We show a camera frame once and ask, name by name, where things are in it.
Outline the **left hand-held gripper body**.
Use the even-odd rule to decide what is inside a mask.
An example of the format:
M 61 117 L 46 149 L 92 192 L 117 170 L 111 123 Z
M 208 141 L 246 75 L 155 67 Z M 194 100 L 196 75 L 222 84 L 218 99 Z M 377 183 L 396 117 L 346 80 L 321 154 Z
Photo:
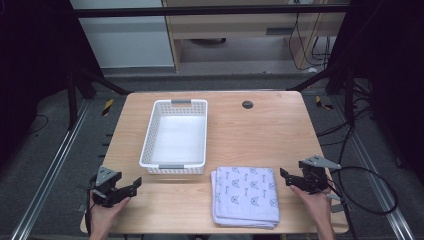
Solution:
M 121 178 L 121 172 L 100 166 L 89 182 L 89 188 L 93 192 L 94 203 L 110 208 L 125 199 L 124 189 L 116 187 L 117 182 Z

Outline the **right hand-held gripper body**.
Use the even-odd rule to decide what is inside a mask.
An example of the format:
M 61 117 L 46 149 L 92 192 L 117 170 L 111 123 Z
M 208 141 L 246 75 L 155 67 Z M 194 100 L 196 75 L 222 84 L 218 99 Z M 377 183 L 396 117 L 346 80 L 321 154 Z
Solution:
M 303 174 L 299 188 L 310 194 L 321 192 L 327 188 L 327 169 L 341 168 L 339 164 L 319 155 L 305 158 L 298 164 Z

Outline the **lilac printed towel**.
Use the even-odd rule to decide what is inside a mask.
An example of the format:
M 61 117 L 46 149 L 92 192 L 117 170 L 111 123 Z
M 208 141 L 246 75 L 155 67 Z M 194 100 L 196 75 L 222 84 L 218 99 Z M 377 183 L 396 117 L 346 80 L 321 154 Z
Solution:
M 211 172 L 212 217 L 226 227 L 274 229 L 280 222 L 272 168 L 227 166 Z

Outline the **white plastic basket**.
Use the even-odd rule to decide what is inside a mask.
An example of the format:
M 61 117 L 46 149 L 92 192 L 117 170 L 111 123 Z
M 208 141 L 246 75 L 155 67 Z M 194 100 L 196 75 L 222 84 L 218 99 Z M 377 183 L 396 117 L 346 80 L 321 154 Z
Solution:
M 156 100 L 139 165 L 149 174 L 204 172 L 208 102 L 204 99 Z

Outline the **person's left hand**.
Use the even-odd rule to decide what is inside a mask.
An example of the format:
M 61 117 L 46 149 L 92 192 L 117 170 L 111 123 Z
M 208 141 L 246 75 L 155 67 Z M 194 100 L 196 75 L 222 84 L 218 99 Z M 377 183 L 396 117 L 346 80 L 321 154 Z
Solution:
M 123 209 L 131 201 L 130 197 L 125 198 L 115 206 L 111 208 L 103 207 L 94 203 L 92 194 L 90 197 L 90 228 L 91 233 L 94 231 L 108 231 L 110 232 L 112 226 L 114 225 L 117 217 L 123 211 Z

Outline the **person's right hand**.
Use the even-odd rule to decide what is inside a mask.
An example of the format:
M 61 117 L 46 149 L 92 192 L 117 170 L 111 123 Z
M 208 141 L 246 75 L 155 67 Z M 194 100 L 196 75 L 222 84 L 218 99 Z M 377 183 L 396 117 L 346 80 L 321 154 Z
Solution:
M 327 194 L 330 193 L 329 188 L 315 194 L 308 194 L 294 185 L 291 185 L 290 189 L 303 201 L 316 228 L 332 227 L 330 215 L 331 201 L 327 197 Z

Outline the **yellow black floor marker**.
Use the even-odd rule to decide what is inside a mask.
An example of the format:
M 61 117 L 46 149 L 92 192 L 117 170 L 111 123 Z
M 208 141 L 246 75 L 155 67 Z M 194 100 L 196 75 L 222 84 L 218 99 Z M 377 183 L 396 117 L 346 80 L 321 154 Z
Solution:
M 324 104 L 319 96 L 315 96 L 315 104 L 317 107 L 327 109 L 327 110 L 333 110 L 334 107 L 331 104 Z
M 114 99 L 108 99 L 106 101 L 105 106 L 104 106 L 104 108 L 102 110 L 102 114 L 101 114 L 102 116 L 107 116 L 108 115 L 113 102 L 114 102 Z

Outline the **black stand leg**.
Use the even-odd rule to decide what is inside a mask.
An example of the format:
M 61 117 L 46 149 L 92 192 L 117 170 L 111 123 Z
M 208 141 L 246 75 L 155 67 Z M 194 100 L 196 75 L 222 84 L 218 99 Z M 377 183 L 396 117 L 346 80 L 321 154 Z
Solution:
M 106 80 L 103 76 L 96 75 L 87 69 L 75 68 L 74 70 L 69 71 L 66 75 L 69 130 L 72 130 L 76 126 L 78 120 L 76 90 L 79 90 L 85 99 L 93 99 L 96 96 L 96 91 L 91 85 L 92 81 L 99 83 L 119 95 L 130 94 L 129 90 L 125 90 Z
M 336 94 L 341 88 L 344 88 L 345 100 L 344 100 L 344 116 L 347 122 L 353 126 L 354 125 L 354 113 L 353 113 L 353 85 L 354 85 L 354 76 L 353 68 L 349 65 L 347 66 L 330 66 L 320 73 L 315 74 L 306 81 L 291 87 L 287 88 L 287 91 L 298 91 L 301 92 L 306 89 L 308 86 L 311 86 L 318 82 L 321 79 L 328 78 L 329 82 L 325 87 L 325 91 L 330 94 Z

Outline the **black curtain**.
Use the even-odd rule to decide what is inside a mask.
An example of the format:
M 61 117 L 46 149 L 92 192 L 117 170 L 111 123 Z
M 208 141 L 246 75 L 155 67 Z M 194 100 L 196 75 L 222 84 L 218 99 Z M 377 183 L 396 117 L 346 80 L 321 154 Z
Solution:
M 403 163 L 424 184 L 424 0 L 348 0 L 330 57 L 372 83 Z
M 0 0 L 0 169 L 11 162 L 44 98 L 76 67 L 100 74 L 70 0 Z

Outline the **white cabinet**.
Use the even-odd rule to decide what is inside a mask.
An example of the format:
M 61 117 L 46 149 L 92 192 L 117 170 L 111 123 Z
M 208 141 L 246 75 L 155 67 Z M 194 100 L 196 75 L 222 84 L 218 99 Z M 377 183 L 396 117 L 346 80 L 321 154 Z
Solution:
M 161 0 L 70 0 L 77 9 L 162 7 Z M 165 18 L 79 19 L 102 69 L 173 67 Z

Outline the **light wooden desk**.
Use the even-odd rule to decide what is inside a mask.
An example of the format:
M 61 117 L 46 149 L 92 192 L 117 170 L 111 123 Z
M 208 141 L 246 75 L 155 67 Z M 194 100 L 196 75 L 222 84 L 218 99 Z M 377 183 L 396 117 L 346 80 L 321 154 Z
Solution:
M 350 0 L 161 0 L 165 7 L 348 4 Z M 338 35 L 345 18 L 338 13 L 286 13 L 245 15 L 169 16 L 170 38 L 212 39 L 229 37 L 283 37 L 295 66 L 312 64 L 312 49 L 321 36 Z

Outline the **metal floor rail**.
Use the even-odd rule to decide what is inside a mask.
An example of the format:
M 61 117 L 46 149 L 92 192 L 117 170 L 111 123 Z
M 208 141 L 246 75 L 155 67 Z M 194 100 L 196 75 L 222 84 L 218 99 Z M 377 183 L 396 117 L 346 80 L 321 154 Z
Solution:
M 80 131 L 80 128 L 86 118 L 87 111 L 91 105 L 91 100 L 83 100 L 80 109 L 77 112 L 77 119 L 74 126 L 66 132 L 52 162 L 49 165 L 43 179 L 31 200 L 25 214 L 19 221 L 13 231 L 10 240 L 27 240 L 46 199 L 61 171 L 61 168 L 68 156 L 68 153 Z
M 373 194 L 375 195 L 381 210 L 385 212 L 389 225 L 398 240 L 416 240 L 409 224 L 407 223 L 402 211 L 399 209 L 399 199 L 395 197 L 394 189 L 389 183 L 383 181 L 383 177 L 378 177 L 379 170 L 373 163 L 370 154 L 356 132 L 355 123 L 357 119 L 361 119 L 371 113 L 370 107 L 366 106 L 362 109 L 353 108 L 354 125 L 351 126 L 344 116 L 344 101 L 339 97 L 331 97 L 331 102 L 334 104 L 334 109 L 339 115 L 343 127 L 347 133 L 342 141 L 342 147 L 337 157 L 337 161 L 342 165 L 342 168 L 347 171 L 345 148 L 347 143 L 352 144 L 353 151 L 356 154 L 356 159 L 360 165 L 360 169 L 365 171 L 366 178 L 370 184 Z

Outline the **black horizontal frame bar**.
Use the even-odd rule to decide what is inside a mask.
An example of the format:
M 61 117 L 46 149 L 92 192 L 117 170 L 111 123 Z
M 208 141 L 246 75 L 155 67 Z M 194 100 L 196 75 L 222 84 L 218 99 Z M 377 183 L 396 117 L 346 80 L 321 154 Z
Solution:
M 77 9 L 70 11 L 69 14 L 78 18 L 153 17 L 229 14 L 240 15 L 286 13 L 338 13 L 347 12 L 349 8 L 349 4 L 188 6 L 156 8 Z

